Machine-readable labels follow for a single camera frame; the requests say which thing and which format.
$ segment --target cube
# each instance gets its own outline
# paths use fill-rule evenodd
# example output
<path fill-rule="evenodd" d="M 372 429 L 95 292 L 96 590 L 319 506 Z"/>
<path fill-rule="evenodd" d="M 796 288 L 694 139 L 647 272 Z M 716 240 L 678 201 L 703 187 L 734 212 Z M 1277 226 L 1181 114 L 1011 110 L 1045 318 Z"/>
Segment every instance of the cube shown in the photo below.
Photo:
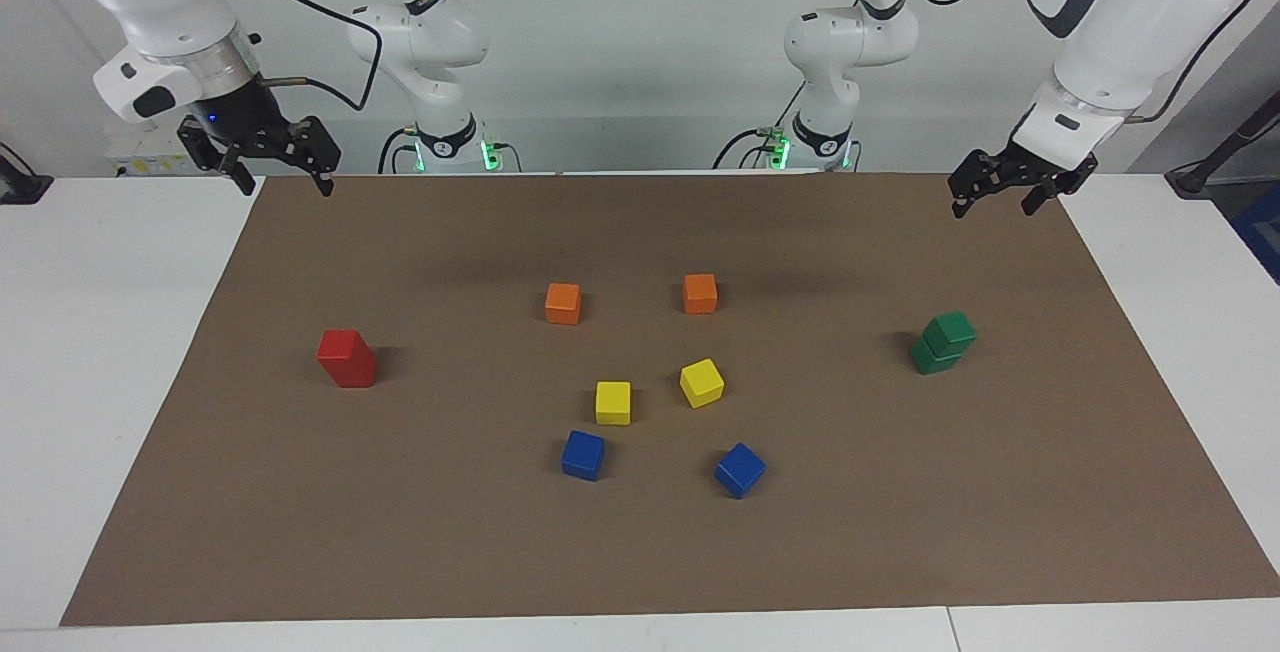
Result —
<path fill-rule="evenodd" d="M 372 387 L 378 377 L 378 357 L 356 329 L 325 329 L 316 361 L 338 387 Z"/>
<path fill-rule="evenodd" d="M 564 451 L 561 453 L 561 470 L 564 474 L 595 482 L 600 479 L 604 466 L 604 438 L 585 432 L 568 433 Z"/>
<path fill-rule="evenodd" d="M 724 396 L 724 378 L 716 369 L 716 363 L 703 360 L 680 370 L 680 388 L 696 410 Z"/>
<path fill-rule="evenodd" d="M 595 383 L 595 424 L 626 427 L 631 424 L 631 383 Z"/>
<path fill-rule="evenodd" d="M 934 359 L 963 355 L 978 338 L 978 332 L 964 313 L 938 315 L 924 328 L 924 341 Z"/>
<path fill-rule="evenodd" d="M 553 282 L 547 288 L 547 320 L 552 324 L 577 324 L 582 315 L 582 288 Z"/>
<path fill-rule="evenodd" d="M 936 357 L 933 350 L 929 348 L 929 343 L 924 338 L 915 341 L 911 346 L 911 361 L 915 363 L 915 369 L 920 374 L 937 374 L 940 371 L 946 371 L 960 361 L 964 355 L 952 355 L 950 357 Z"/>
<path fill-rule="evenodd" d="M 709 315 L 716 311 L 719 295 L 716 291 L 714 274 L 686 274 L 685 275 L 685 314 Z"/>
<path fill-rule="evenodd" d="M 755 487 L 755 483 L 760 482 L 764 469 L 764 460 L 750 447 L 739 442 L 716 465 L 716 479 L 735 500 L 741 500 Z"/>

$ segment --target yellow cube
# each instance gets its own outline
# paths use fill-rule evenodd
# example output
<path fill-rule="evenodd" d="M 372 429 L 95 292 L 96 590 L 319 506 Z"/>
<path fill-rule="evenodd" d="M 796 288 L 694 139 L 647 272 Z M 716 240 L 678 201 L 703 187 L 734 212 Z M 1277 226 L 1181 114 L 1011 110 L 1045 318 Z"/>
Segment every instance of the yellow cube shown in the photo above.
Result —
<path fill-rule="evenodd" d="M 703 360 L 694 363 L 680 370 L 680 388 L 685 391 L 685 397 L 696 410 L 700 406 L 710 405 L 724 393 L 724 378 L 716 369 L 716 363 Z"/>
<path fill-rule="evenodd" d="M 631 383 L 595 383 L 595 424 L 631 424 Z"/>

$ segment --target stacked green cubes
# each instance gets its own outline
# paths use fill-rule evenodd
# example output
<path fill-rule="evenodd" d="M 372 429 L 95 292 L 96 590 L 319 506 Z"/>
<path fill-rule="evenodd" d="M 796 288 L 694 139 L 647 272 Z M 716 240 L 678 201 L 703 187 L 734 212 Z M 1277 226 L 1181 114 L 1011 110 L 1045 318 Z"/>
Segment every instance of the stacked green cubes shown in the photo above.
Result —
<path fill-rule="evenodd" d="M 977 338 L 978 333 L 964 313 L 938 315 L 911 347 L 911 360 L 920 374 L 946 371 L 956 366 Z"/>

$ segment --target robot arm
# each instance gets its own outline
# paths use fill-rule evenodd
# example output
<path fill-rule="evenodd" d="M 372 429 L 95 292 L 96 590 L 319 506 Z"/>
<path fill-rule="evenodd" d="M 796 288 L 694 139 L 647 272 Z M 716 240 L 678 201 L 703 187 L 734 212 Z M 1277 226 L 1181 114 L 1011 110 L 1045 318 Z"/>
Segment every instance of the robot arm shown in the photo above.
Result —
<path fill-rule="evenodd" d="M 242 158 L 283 160 L 311 174 L 325 196 L 333 191 L 342 152 L 319 119 L 284 119 L 227 0 L 97 1 L 128 42 L 93 76 L 115 114 L 137 123 L 186 106 L 192 114 L 178 136 L 192 160 L 246 195 L 253 178 Z"/>
<path fill-rule="evenodd" d="M 376 28 L 384 47 L 379 68 L 408 95 L 416 118 L 419 156 L 426 169 L 484 172 L 484 123 L 462 94 L 454 68 L 480 64 L 489 36 L 461 0 L 397 0 L 356 10 L 356 19 Z M 367 36 L 352 31 L 352 47 L 374 59 Z"/>
<path fill-rule="evenodd" d="M 1156 82 L 1188 59 L 1242 0 L 1027 0 L 1065 40 L 1050 78 L 998 155 L 974 150 L 950 178 L 952 211 L 1007 187 L 1033 187 L 1034 214 L 1074 193 L 1098 165 L 1108 140 L 1151 96 Z"/>
<path fill-rule="evenodd" d="M 860 100 L 850 73 L 906 59 L 919 37 L 919 22 L 906 0 L 854 0 L 849 8 L 822 9 L 791 20 L 786 54 L 806 82 L 787 122 L 797 167 L 845 167 Z"/>

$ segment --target tabletop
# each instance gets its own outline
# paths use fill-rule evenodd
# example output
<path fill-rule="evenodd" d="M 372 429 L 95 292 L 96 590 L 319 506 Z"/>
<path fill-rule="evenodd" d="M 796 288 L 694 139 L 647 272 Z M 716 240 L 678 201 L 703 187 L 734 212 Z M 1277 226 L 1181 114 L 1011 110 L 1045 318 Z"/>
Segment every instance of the tabletop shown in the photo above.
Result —
<path fill-rule="evenodd" d="M 0 209 L 0 649 L 1280 648 L 1280 599 L 58 630 L 252 204 L 219 179 L 61 179 Z M 1280 564 L 1280 288 L 1158 177 L 1098 177 L 1064 205 Z"/>

